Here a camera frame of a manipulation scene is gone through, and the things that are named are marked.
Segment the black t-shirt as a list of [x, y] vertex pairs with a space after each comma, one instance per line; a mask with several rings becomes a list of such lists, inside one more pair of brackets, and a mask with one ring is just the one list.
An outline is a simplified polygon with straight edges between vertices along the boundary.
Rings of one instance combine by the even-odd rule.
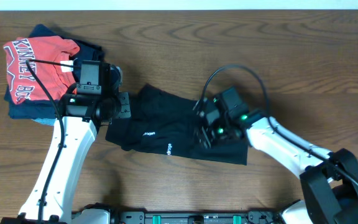
[[247, 164], [248, 145], [244, 141], [229, 140], [211, 148], [200, 145], [195, 136], [199, 125], [193, 111], [196, 101], [145, 85], [129, 95], [129, 102], [131, 117], [114, 119], [105, 137], [122, 150]]

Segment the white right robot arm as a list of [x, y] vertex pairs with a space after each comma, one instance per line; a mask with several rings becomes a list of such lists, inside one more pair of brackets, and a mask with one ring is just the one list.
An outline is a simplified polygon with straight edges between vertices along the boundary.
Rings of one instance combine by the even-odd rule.
[[312, 144], [241, 100], [198, 101], [200, 143], [207, 149], [246, 139], [300, 180], [303, 199], [276, 214], [272, 223], [358, 223], [358, 160], [351, 151]]

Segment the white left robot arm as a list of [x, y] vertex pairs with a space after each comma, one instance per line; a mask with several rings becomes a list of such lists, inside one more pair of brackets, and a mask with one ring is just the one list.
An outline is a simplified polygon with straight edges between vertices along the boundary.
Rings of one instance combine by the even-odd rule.
[[58, 104], [52, 141], [31, 194], [16, 217], [2, 223], [116, 223], [107, 205], [94, 203], [73, 213], [76, 186], [100, 125], [131, 115], [129, 94], [66, 94]]

